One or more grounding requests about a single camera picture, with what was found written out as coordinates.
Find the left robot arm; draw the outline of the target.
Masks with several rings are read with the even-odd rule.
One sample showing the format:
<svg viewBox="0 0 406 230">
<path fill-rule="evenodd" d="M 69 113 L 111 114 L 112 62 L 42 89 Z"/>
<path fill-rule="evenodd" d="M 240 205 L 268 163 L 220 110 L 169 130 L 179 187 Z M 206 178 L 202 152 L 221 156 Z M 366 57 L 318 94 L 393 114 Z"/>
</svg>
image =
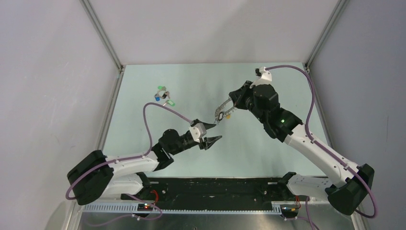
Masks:
<svg viewBox="0 0 406 230">
<path fill-rule="evenodd" d="M 183 135 L 167 129 L 150 150 L 133 156 L 106 156 L 101 150 L 94 150 L 67 173 L 73 198 L 82 206 L 121 194 L 147 199 L 151 186 L 145 173 L 167 168 L 174 162 L 174 155 L 193 147 L 210 149 L 221 139 L 206 137 L 207 130 L 213 127 L 215 124 L 195 119 Z"/>
</svg>

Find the key with black tag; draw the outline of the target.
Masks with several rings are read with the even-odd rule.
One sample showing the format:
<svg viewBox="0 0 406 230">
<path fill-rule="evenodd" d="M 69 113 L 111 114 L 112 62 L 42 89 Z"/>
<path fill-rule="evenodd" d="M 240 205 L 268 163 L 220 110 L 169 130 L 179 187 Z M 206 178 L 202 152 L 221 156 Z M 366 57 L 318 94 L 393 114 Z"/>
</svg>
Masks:
<svg viewBox="0 0 406 230">
<path fill-rule="evenodd" d="M 220 115 L 217 117 L 217 122 L 220 122 L 222 119 L 223 119 L 223 115 L 220 114 Z"/>
</svg>

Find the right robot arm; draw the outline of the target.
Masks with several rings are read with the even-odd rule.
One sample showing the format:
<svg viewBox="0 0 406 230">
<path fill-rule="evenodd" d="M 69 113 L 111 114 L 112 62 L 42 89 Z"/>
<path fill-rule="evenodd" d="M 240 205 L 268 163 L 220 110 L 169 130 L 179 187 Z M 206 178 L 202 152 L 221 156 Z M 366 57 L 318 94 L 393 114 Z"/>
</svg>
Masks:
<svg viewBox="0 0 406 230">
<path fill-rule="evenodd" d="M 270 84 L 251 86 L 247 81 L 229 97 L 235 108 L 250 111 L 271 138 L 303 154 L 326 175 L 322 179 L 287 173 L 278 187 L 282 199 L 310 196 L 327 200 L 344 215 L 357 211 L 372 188 L 374 169 L 370 165 L 359 166 L 306 131 L 300 118 L 280 106 L 279 96 Z"/>
</svg>

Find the large metal key ring disc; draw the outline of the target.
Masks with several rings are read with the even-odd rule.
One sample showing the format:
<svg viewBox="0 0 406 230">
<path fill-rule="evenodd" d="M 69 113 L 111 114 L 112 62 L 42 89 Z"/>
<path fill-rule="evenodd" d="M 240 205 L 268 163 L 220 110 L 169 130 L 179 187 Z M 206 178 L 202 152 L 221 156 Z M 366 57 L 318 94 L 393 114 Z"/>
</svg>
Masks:
<svg viewBox="0 0 406 230">
<path fill-rule="evenodd" d="M 226 119 L 226 115 L 231 115 L 235 110 L 236 108 L 233 106 L 232 99 L 229 97 L 216 108 L 214 113 L 215 123 L 219 124 L 222 120 Z M 217 117 L 220 114 L 223 115 L 223 119 L 220 122 L 217 122 Z"/>
</svg>

